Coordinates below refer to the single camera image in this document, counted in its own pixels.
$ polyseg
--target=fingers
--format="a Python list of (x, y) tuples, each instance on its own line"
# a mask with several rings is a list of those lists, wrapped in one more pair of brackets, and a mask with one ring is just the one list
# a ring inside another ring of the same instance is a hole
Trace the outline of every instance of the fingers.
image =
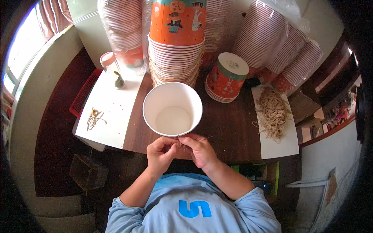
[(192, 149), (199, 149), (201, 147), (201, 143), (188, 137), (188, 136), (181, 136), (179, 138), (179, 141)]
[(175, 157), (176, 156), (176, 151), (179, 143), (174, 143), (171, 148), (163, 155), (163, 156), (168, 156), (168, 157)]
[(194, 133), (188, 133), (188, 134), (185, 134), (183, 136), (191, 138), (191, 139), (194, 139), (194, 140), (196, 140), (198, 142), (203, 141), (203, 140), (206, 139), (205, 137), (197, 135), (197, 134), (194, 134)]
[(178, 140), (162, 136), (155, 140), (152, 144), (148, 145), (147, 150), (161, 151), (165, 145), (177, 143)]

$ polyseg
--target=cartoon illustration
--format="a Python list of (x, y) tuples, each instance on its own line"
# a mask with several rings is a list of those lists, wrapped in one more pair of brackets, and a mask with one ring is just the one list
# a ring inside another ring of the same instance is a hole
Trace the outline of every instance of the cartoon illustration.
[(233, 69), (239, 68), (239, 64), (233, 61), (227, 61), (227, 64), (229, 65), (230, 68), (233, 68)]
[(233, 79), (231, 77), (228, 79), (227, 86), (231, 86)]
[(218, 67), (216, 73), (215, 72), (212, 73), (211, 79), (213, 82), (216, 82), (219, 79), (219, 74), (220, 74), (220, 68)]
[(181, 20), (179, 18), (179, 13), (184, 12), (185, 5), (182, 1), (172, 1), (170, 3), (170, 10), (171, 14), (169, 16), (171, 17), (171, 22), (166, 24), (166, 26), (170, 26), (169, 30), (171, 33), (177, 33), (179, 28), (182, 29), (183, 26), (181, 25)]
[(159, 7), (154, 7), (154, 16), (158, 17), (159, 16)]
[(170, 32), (177, 33), (179, 28), (183, 28), (183, 26), (181, 25), (181, 20), (179, 18), (179, 13), (173, 12), (169, 14), (169, 16), (171, 17), (171, 22), (166, 25), (170, 26)]
[(192, 3), (194, 8), (194, 18), (192, 22), (192, 31), (197, 31), (199, 28), (202, 28), (202, 23), (198, 21), (198, 17), (202, 14), (203, 3), (196, 1)]

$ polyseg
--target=light blue shirt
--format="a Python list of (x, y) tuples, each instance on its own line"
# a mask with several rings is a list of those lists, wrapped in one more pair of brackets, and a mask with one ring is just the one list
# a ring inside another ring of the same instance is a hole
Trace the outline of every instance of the light blue shirt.
[(145, 208), (113, 200), (107, 233), (122, 232), (281, 232), (260, 188), (229, 201), (207, 176), (163, 175)]

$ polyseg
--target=red plastic basket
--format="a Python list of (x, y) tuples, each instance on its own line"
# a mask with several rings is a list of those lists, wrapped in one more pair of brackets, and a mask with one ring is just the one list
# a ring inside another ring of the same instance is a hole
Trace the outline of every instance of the red plastic basket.
[(88, 80), (85, 82), (83, 87), (80, 89), (78, 95), (75, 97), (74, 101), (72, 102), (69, 111), (74, 114), (77, 118), (80, 118), (85, 102), (89, 94), (91, 93), (92, 87), (96, 83), (98, 77), (100, 76), (103, 70), (95, 69), (94, 72), (90, 75)]

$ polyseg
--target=blue number 5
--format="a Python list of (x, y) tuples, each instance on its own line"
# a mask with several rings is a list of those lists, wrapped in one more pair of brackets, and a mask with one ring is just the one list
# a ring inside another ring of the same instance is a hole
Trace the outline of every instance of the blue number 5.
[(198, 206), (200, 206), (202, 209), (203, 217), (211, 217), (210, 206), (207, 202), (205, 201), (191, 202), (190, 210), (188, 210), (187, 202), (179, 200), (179, 212), (180, 214), (182, 214), (184, 217), (187, 217), (187, 218), (194, 218), (200, 213)]

